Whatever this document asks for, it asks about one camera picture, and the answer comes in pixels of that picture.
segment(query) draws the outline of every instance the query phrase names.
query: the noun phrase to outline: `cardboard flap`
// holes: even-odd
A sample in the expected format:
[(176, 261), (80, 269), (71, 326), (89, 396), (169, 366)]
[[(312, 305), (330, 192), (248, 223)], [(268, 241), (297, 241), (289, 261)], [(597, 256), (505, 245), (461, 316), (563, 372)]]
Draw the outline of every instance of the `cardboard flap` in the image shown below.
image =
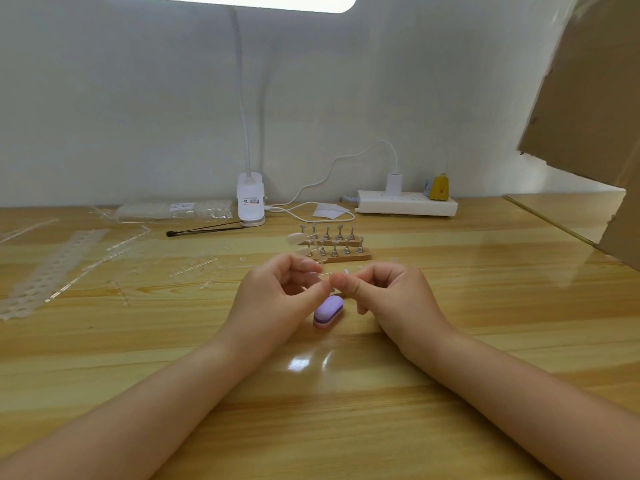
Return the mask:
[(627, 188), (640, 166), (640, 0), (579, 0), (519, 150)]
[(598, 247), (640, 271), (640, 173), (629, 184)]

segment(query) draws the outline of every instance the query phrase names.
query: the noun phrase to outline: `desk lamp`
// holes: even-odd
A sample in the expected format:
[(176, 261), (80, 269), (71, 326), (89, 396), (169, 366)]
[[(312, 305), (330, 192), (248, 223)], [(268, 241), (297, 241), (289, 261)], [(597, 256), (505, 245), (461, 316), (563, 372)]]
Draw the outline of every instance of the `desk lamp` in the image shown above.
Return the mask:
[(264, 184), (262, 176), (251, 171), (249, 152), (249, 133), (244, 114), (243, 97), (243, 55), (240, 23), (234, 6), (286, 9), (295, 11), (317, 11), (324, 13), (343, 13), (351, 8), (356, 0), (172, 0), (180, 2), (212, 3), (227, 5), (231, 25), (236, 40), (237, 94), (244, 132), (244, 172), (238, 176), (237, 192), (238, 217), (244, 227), (264, 224)]

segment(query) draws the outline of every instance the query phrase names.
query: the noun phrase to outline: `person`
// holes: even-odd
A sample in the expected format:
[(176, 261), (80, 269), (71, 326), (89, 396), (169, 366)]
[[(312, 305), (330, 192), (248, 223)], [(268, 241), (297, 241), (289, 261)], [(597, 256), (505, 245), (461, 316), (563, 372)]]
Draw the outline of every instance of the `person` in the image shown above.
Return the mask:
[(640, 478), (640, 417), (464, 335), (420, 269), (332, 274), (283, 254), (253, 268), (224, 325), (176, 362), (0, 463), (0, 478), (147, 479), (332, 287), (372, 311), (400, 352), (564, 479)]

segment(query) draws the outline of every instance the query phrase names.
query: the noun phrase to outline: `forearm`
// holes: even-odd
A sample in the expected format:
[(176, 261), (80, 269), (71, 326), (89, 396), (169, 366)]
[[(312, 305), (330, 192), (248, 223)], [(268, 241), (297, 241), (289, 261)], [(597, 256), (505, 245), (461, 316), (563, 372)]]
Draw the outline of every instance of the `forearm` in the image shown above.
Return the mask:
[(217, 339), (0, 463), (0, 477), (147, 479), (245, 375)]
[(640, 477), (633, 412), (459, 333), (417, 362), (565, 480)]

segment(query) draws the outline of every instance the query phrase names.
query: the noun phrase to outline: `white wall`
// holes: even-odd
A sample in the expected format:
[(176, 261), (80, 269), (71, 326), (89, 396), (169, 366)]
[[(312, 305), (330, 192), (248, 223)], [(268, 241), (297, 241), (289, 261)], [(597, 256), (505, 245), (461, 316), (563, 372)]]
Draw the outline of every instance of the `white wall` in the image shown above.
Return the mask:
[[(270, 201), (379, 137), (405, 190), (589, 191), (515, 147), (573, 0), (358, 0), (239, 9), (253, 167)], [(156, 0), (0, 0), (0, 206), (232, 196), (243, 168), (227, 12)], [(385, 149), (302, 197), (381, 188)]]

